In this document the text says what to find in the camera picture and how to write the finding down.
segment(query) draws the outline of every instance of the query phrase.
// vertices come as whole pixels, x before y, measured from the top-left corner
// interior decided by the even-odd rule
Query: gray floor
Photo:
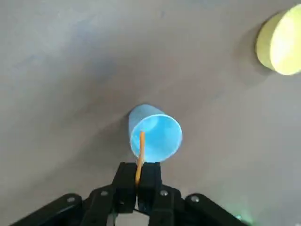
[[[297,2],[3,0],[0,224],[110,183],[145,102],[184,132],[166,184],[257,225],[301,222],[301,75],[254,55],[261,24]]]

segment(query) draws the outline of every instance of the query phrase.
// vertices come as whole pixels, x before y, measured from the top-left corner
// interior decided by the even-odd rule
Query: yellow cylinder
[[[301,4],[273,16],[260,30],[256,54],[266,67],[282,75],[301,71]]]

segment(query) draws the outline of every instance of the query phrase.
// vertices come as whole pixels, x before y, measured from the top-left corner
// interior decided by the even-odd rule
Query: orange string
[[[141,177],[141,169],[144,162],[144,144],[145,144],[145,133],[143,131],[140,132],[140,154],[137,164],[137,171],[135,177],[136,186],[139,185],[140,177]]]

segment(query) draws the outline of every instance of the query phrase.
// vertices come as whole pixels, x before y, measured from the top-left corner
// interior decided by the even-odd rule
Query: blue cup
[[[144,161],[160,162],[171,157],[180,147],[182,130],[171,116],[151,105],[134,108],[128,119],[131,149],[139,157],[140,132],[145,132]]]

